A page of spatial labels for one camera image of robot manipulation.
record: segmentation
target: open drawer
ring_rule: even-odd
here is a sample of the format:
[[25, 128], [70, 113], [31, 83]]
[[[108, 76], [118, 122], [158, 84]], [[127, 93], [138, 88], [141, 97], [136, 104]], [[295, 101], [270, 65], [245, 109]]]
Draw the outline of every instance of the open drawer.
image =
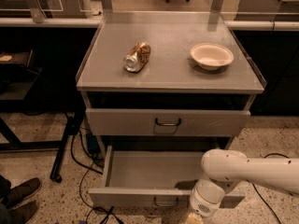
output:
[[250, 112], [88, 108], [86, 115], [94, 135], [238, 136]]
[[[201, 176], [202, 152], [113, 151], [107, 148], [100, 188], [90, 189], [94, 206], [188, 207]], [[222, 207], [234, 208], [240, 192], [225, 197]]]

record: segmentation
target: drawer handle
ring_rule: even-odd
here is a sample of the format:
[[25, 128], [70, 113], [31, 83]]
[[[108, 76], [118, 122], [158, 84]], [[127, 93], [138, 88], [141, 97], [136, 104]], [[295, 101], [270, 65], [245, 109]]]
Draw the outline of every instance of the drawer handle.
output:
[[161, 204], [158, 204], [158, 203], [157, 203], [157, 198], [156, 198], [156, 197], [154, 197], [154, 199], [153, 199], [153, 203], [154, 203], [156, 206], [159, 206], [159, 207], [176, 207], [176, 206], [178, 206], [178, 198], [176, 198], [176, 202], [175, 202], [174, 204], [172, 204], [172, 205], [161, 205]]
[[159, 126], [179, 126], [181, 124], [181, 119], [178, 119], [177, 123], [161, 123], [157, 118], [155, 120], [156, 124]]

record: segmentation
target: can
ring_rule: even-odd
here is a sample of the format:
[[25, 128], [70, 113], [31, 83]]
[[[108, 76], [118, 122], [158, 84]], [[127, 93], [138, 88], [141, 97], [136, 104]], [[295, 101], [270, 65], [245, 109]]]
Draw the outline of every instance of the can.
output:
[[123, 68], [129, 72], [139, 72], [150, 58], [150, 45], [138, 42], [123, 58]]

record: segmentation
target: gray table surface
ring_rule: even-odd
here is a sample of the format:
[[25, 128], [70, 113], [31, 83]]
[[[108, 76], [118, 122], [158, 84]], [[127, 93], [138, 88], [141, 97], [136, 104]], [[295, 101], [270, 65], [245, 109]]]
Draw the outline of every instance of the gray table surface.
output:
[[[122, 67], [136, 42], [151, 46], [149, 62], [137, 74]], [[192, 59], [191, 48], [216, 43], [230, 49], [234, 61], [208, 72]], [[261, 93], [263, 86], [221, 17], [198, 12], [111, 12], [83, 63], [79, 91], [183, 91]]]

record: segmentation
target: white bowl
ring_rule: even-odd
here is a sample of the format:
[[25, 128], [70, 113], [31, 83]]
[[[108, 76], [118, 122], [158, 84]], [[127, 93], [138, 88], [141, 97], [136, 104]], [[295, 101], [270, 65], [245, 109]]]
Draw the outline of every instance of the white bowl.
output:
[[197, 44], [191, 49], [192, 57], [206, 70], [217, 70], [234, 60], [233, 53], [227, 48], [213, 43]]

